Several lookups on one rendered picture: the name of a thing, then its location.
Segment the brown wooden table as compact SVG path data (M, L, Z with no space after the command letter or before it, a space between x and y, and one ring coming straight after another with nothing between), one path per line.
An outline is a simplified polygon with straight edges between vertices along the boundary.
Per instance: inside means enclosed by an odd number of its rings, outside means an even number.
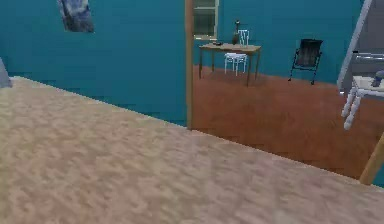
M202 75L202 66L203 66L203 52L204 51L210 51L211 52L211 70L215 70L215 53L216 52L224 52L224 53L243 53L248 56L246 69L243 69L243 71L247 72L247 81L246 85L249 85L250 80L250 74L251 74L251 68L252 68L252 60L253 56L256 56L256 66L255 66L255 75L254 78L257 78L258 75L258 66L259 66L259 60L261 56L261 46L256 45L240 45L240 44L230 44L230 43L223 43L221 46L215 46L211 43L207 43L204 45L201 45L199 47L199 75Z

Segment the dark vase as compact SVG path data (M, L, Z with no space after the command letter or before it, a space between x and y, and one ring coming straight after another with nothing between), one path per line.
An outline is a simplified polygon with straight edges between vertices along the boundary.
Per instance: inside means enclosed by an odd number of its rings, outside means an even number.
M239 41L239 27L240 27L240 20L236 20L235 21L235 31L233 33L233 37L232 37L232 44L233 45L236 45Z

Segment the white framed window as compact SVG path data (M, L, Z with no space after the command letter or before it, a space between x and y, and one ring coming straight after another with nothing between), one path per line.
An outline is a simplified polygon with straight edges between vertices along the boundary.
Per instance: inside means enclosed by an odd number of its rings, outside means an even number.
M217 36L219 0L193 0L194 36L215 39Z

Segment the white table with turned legs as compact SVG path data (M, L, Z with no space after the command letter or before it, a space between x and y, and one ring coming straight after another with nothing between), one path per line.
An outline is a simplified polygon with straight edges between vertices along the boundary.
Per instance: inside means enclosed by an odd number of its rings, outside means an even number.
M352 87L341 111L341 116L345 119L345 130L351 128L361 100L365 96L384 98L384 79L381 81L379 87L371 86L373 80L374 77L354 76L352 78Z

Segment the grey room door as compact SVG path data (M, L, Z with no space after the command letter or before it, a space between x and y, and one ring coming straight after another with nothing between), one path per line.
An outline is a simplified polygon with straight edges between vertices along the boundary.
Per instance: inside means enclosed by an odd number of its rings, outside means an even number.
M340 92L351 88L353 76L373 77L377 71L384 70L384 61L356 60L354 51L384 53L384 0L363 1L337 79Z

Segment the blue grey jar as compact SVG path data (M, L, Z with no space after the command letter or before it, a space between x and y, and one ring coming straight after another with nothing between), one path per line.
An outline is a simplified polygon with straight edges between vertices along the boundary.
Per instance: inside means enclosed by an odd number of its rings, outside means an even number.
M384 70L377 71L371 86L379 87L383 79L384 79Z

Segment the blue grey wall picture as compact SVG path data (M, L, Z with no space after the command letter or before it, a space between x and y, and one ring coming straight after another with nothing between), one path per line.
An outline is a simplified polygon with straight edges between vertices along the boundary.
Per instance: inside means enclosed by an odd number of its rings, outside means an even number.
M66 31L95 32L89 0L57 0L57 3Z

